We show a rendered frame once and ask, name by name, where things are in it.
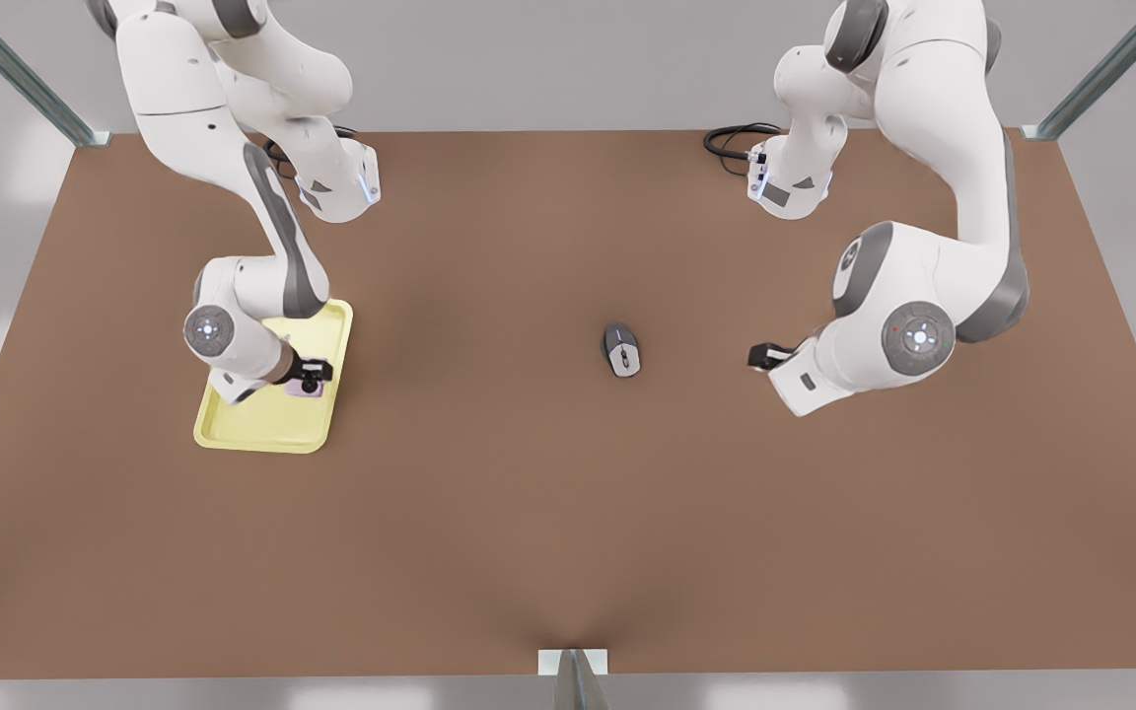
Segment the silver frame post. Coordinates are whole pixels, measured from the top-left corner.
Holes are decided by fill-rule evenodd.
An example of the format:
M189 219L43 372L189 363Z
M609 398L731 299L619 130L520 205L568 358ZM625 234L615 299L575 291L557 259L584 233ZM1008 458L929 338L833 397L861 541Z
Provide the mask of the silver frame post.
M554 675L551 710L609 710L598 675L608 674L607 650L540 650L540 675Z
M1094 107L1136 62L1136 23L1069 93L1036 125L1024 125L1028 141L1055 141Z
M64 103L55 91L41 80L28 62L0 36L0 76L40 112L50 125L58 130L75 147L107 147L111 134L91 130L85 120Z

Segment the grey computer mouse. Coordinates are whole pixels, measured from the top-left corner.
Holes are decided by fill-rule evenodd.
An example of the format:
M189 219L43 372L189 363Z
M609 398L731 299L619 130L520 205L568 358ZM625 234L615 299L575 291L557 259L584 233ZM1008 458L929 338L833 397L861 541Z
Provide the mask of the grey computer mouse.
M615 376L636 376L641 368L637 340L627 324L619 320L609 323L603 332L601 349Z

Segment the pale yellow tray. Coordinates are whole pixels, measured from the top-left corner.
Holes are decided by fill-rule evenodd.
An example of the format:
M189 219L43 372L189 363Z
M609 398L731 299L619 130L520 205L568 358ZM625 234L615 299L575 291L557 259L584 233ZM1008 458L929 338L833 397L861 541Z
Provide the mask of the pale yellow tray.
M193 427L198 445L209 449L309 454L325 441L341 383L353 321L351 306L329 300L310 319L267 319L264 324L296 346L307 359L325 359L334 376L320 398L296 398L266 386L233 406L207 384Z

